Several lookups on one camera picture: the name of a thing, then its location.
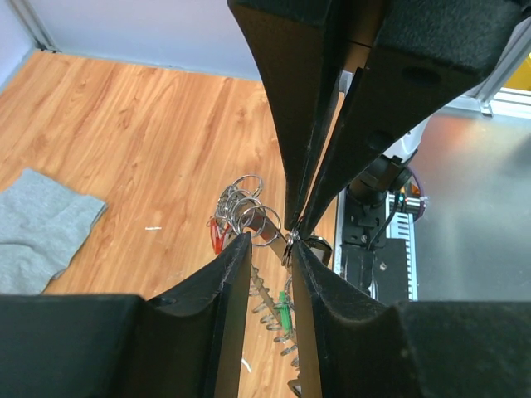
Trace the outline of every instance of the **green clip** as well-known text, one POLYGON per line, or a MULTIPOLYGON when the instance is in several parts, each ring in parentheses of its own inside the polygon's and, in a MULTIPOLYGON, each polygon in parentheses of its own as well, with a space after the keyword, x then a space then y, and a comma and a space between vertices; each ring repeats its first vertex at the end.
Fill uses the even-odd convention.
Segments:
MULTIPOLYGON (((280 292, 279 302, 285 303, 287 301, 285 292, 280 292)), ((282 317, 282 327, 286 333, 293 332, 293 325, 291 324, 291 308, 289 304, 284 304, 279 308, 280 316, 282 317)))

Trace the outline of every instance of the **black cable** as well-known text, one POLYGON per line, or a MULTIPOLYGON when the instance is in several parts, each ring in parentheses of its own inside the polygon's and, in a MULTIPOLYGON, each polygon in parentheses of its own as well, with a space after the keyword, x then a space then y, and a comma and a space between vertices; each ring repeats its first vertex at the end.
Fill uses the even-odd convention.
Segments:
POLYGON ((371 239, 371 241, 368 242, 367 250, 372 250, 373 249, 374 244, 376 242, 378 242, 378 239, 380 239, 380 236, 386 230, 387 226, 389 226, 389 224, 391 224, 392 218, 397 213, 398 203, 400 203, 400 197, 401 196, 400 196, 400 192, 399 191, 395 191, 394 195, 395 195, 395 202, 392 204, 392 209, 391 209, 391 212, 389 213, 389 217, 385 220, 385 222, 383 223, 382 227, 378 230, 378 232, 371 239))

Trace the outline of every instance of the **wooden table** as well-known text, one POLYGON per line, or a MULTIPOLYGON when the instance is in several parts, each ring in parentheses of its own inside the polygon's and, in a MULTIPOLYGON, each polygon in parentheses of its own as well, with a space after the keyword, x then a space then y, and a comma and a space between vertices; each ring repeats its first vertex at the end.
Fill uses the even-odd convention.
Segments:
MULTIPOLYGON (((260 82, 37 52, 0 95, 0 189, 25 167, 109 209, 49 294, 150 298, 213 259, 206 227, 223 188, 253 173, 284 211, 285 179, 260 82)), ((334 242, 333 203, 316 232, 334 242)), ((286 280, 268 249, 253 262, 272 292, 286 280)), ((250 298, 240 397, 289 397, 294 354, 250 298)))

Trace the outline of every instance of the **white panel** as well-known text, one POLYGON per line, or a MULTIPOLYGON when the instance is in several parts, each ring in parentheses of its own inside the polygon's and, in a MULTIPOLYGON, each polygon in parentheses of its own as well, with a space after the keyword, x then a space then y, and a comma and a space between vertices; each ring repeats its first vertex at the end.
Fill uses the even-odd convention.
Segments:
POLYGON ((33 42, 7 0, 0 0, 0 90, 33 49, 33 42))
POLYGON ((28 0, 65 53, 258 79, 227 0, 28 0))

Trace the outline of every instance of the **gray fabric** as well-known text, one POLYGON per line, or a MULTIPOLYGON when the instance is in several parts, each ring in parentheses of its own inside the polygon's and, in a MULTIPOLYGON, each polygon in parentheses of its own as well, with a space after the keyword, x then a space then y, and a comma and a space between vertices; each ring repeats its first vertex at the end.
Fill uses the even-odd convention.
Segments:
POLYGON ((0 293, 39 294, 68 267, 104 202, 33 170, 0 194, 0 293))

